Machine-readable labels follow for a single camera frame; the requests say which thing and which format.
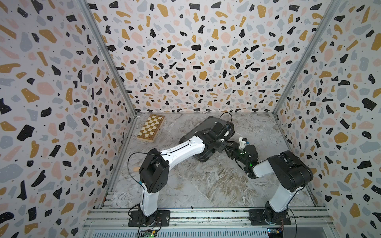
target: chessboard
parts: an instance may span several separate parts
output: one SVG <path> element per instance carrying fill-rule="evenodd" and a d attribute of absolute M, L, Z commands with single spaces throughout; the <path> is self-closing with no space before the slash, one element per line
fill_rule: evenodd
<path fill-rule="evenodd" d="M 160 127 L 164 122 L 165 116 L 155 114 L 149 115 L 144 126 L 138 133 L 137 138 L 142 141 L 154 142 L 156 135 L 159 133 Z"/>

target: white robot arm segment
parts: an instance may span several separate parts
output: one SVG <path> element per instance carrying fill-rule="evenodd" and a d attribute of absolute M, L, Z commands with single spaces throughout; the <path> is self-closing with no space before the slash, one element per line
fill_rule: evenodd
<path fill-rule="evenodd" d="M 188 159 L 189 157 L 202 153 L 204 151 L 205 144 L 198 136 L 193 136 L 190 141 L 181 143 L 175 147 L 167 150 L 160 151 L 162 158 L 168 162 L 169 170 L 175 167 L 178 163 Z M 143 214 L 149 217 L 151 214 L 157 211 L 157 200 L 159 197 L 159 191 L 155 193 L 149 193 L 145 184 L 143 185 L 143 196 L 140 202 L 140 209 Z"/>
<path fill-rule="evenodd" d="M 272 169 L 268 160 L 265 160 L 257 164 L 256 166 L 254 166 L 253 171 L 255 176 L 257 177 L 262 177 L 267 174 L 274 173 L 274 170 Z M 284 188 L 282 184 L 279 184 L 277 191 L 275 192 L 274 196 L 269 201 L 271 208 L 275 212 L 282 212 L 286 210 L 292 198 L 301 189 L 303 189 L 303 187 L 299 187 L 295 191 L 291 192 L 290 190 L 287 190 L 286 188 Z"/>

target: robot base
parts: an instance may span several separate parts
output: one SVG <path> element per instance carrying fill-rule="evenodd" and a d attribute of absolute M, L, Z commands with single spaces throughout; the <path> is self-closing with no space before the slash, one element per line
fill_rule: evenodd
<path fill-rule="evenodd" d="M 171 215 L 170 210 L 158 210 L 154 212 L 151 216 L 142 217 L 142 211 L 139 209 L 137 211 L 132 211 L 130 220 L 128 221 L 129 227 L 167 227 L 169 226 L 169 219 Z"/>
<path fill-rule="evenodd" d="M 275 212 L 269 202 L 266 203 L 265 209 L 251 209 L 249 210 L 249 219 L 251 225 L 291 225 L 290 217 L 287 210 L 282 212 Z"/>

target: patterned wall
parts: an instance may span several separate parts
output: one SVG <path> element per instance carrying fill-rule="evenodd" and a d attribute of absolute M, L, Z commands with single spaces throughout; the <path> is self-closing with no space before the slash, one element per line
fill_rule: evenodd
<path fill-rule="evenodd" d="M 137 111 L 272 111 L 329 0 L 89 0 Z"/>
<path fill-rule="evenodd" d="M 341 237 L 381 237 L 381 1 L 342 1 L 277 115 Z"/>
<path fill-rule="evenodd" d="M 0 236 L 79 237 L 129 112 L 74 1 L 0 7 Z"/>

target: enclosure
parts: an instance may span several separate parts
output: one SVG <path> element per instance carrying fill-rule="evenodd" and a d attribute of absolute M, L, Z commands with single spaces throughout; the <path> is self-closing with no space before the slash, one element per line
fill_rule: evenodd
<path fill-rule="evenodd" d="M 229 112 L 232 139 L 247 138 L 261 161 L 290 150 L 312 170 L 293 209 L 325 212 L 337 237 L 379 237 L 380 5 L 1 0 L 0 236 L 90 237 L 101 212 L 140 202 L 128 170 L 139 180 L 145 155 L 127 167 L 132 153 L 173 147 Z M 151 113 L 163 127 L 140 141 Z M 225 153 L 191 157 L 158 206 L 243 212 L 278 184 L 248 178 Z"/>

